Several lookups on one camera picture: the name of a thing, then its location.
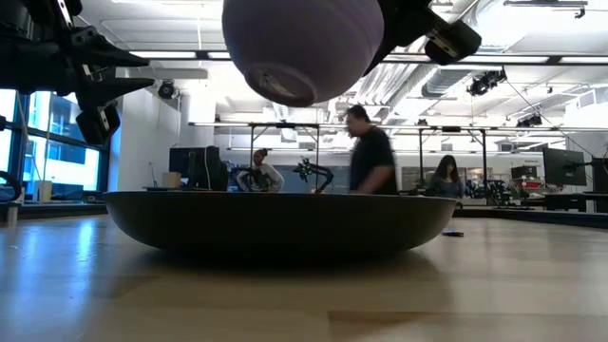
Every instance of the woman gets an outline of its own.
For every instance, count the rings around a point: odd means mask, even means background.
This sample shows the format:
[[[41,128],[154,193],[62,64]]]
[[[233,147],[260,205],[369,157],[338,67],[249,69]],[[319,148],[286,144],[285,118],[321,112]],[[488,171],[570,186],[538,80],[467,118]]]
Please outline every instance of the woman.
[[[254,167],[256,171],[254,175],[251,172],[240,172],[237,176],[238,185],[242,189],[251,189],[255,192],[273,192],[281,191],[285,180],[270,164],[265,164],[264,159],[268,156],[266,148],[258,149],[254,153]],[[247,186],[246,178],[253,179],[251,186]]]
[[[458,176],[454,157],[447,155],[441,159],[427,188],[427,195],[449,199],[461,199],[465,189]]]

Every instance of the man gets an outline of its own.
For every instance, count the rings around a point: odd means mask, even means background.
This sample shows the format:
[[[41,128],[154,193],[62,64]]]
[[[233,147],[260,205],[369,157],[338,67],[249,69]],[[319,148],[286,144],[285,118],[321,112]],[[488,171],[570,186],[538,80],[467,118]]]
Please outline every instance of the man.
[[[396,195],[395,159],[389,137],[371,125],[361,105],[347,111],[346,123],[351,136],[359,139],[351,158],[351,193]]]

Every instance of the computer monitor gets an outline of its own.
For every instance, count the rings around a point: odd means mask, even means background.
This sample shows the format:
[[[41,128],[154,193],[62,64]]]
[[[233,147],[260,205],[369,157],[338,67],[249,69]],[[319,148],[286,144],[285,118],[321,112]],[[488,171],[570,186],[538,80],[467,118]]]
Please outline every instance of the computer monitor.
[[[586,186],[582,152],[544,148],[544,181],[554,185]]]
[[[189,188],[226,191],[228,176],[222,167],[226,166],[215,146],[171,148],[169,152],[169,172],[181,173],[188,179]]]

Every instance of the black shirt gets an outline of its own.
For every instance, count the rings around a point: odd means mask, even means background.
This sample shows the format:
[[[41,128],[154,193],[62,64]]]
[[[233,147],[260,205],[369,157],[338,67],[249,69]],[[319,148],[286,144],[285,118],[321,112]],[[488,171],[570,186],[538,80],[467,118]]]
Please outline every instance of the black shirt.
[[[376,166],[395,167],[390,140],[387,134],[379,128],[372,127],[359,138],[351,158],[351,191],[356,191],[366,181],[371,170]],[[382,184],[374,195],[396,195],[397,178],[395,172]]]

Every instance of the black bowl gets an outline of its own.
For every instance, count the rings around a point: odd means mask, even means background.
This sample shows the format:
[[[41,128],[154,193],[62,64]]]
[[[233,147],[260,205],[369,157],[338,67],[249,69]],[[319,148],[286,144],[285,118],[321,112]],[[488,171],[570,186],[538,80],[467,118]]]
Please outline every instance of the black bowl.
[[[422,197],[212,192],[116,192],[105,202],[141,243],[236,259],[394,254],[437,237],[456,206]]]

